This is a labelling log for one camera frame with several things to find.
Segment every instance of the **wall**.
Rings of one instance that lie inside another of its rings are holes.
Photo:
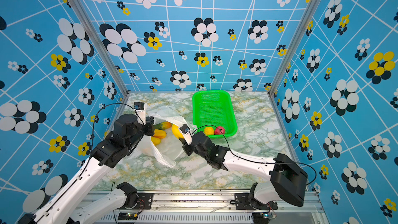
[[[98,143],[115,115],[92,117],[123,96],[104,95],[114,80],[90,42],[67,0],[0,2],[0,223],[46,203],[87,159],[93,121]]]
[[[264,91],[309,0],[81,2],[131,91]]]
[[[322,0],[275,95],[333,224],[397,223],[397,2]]]

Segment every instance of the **green plastic basket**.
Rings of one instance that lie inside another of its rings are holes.
[[[197,127],[206,124],[222,126],[225,128],[225,136],[235,135],[238,130],[234,109],[230,95],[223,90],[201,91],[192,96],[193,124]],[[223,138],[222,135],[212,135],[211,138]]]

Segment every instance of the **marble surface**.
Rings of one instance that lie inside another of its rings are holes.
[[[181,93],[132,93],[128,104],[146,102],[147,112],[167,106],[192,123],[192,95]],[[231,149],[255,156],[290,157],[275,113],[266,92],[229,92],[235,112],[238,131],[228,138]],[[124,113],[131,113],[125,108]],[[213,139],[218,145],[227,146],[224,139]],[[154,157],[134,151],[122,159],[92,190],[110,190],[111,184],[128,182],[138,190],[151,189],[247,189],[263,179],[243,172],[213,169],[206,161],[192,153],[175,159],[173,168],[159,164]]]

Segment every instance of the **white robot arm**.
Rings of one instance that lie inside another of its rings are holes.
[[[25,214],[18,224],[92,224],[114,209],[135,207],[137,190],[124,182],[102,199],[76,209],[92,187],[123,157],[132,153],[144,135],[154,135],[153,118],[145,118],[144,103],[135,102],[134,107],[137,116],[124,114],[115,121],[114,131],[97,144],[85,166],[51,201],[35,214]],[[268,202],[280,199],[295,206],[303,205],[308,176],[286,155],[278,154],[276,158],[250,156],[216,146],[203,132],[191,133],[187,125],[180,127],[180,131],[184,137],[180,141],[188,156],[194,152],[215,169],[246,172],[267,180],[253,184],[244,205],[268,210]]]

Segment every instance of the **white plastic bag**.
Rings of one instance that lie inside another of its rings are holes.
[[[183,117],[179,116],[176,111],[168,107],[154,109],[149,112],[148,115],[154,117],[155,124],[167,121],[178,127],[182,127],[186,124],[191,130],[196,129],[196,125],[189,124]],[[182,149],[182,143],[173,135],[172,129],[168,128],[164,131],[166,132],[166,137],[162,138],[162,142],[159,145],[155,146],[150,136],[144,136],[138,143],[137,148],[142,154],[155,157],[162,165],[172,168],[176,166],[174,160],[184,151]]]

